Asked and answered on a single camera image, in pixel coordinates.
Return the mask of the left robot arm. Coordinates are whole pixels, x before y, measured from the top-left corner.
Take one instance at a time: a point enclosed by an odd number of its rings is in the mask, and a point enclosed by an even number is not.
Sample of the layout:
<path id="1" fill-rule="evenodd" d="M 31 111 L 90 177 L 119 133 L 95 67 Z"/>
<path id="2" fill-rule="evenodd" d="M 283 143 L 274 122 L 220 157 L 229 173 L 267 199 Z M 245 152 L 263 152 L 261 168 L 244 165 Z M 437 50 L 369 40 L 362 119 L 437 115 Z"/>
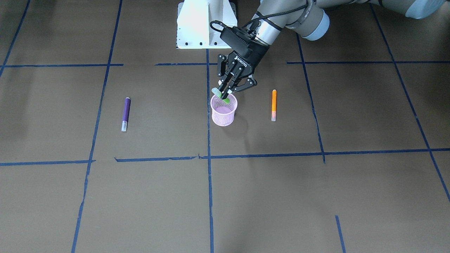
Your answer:
<path id="1" fill-rule="evenodd" d="M 232 49 L 218 55 L 218 87 L 212 93 L 220 99 L 257 85 L 253 78 L 261 62 L 280 32 L 290 29 L 309 41 L 320 39 L 328 31 L 330 19 L 325 10 L 353 4 L 353 0 L 262 0 L 254 16 L 243 26 L 230 27 L 221 21 L 210 22 L 220 38 Z"/>

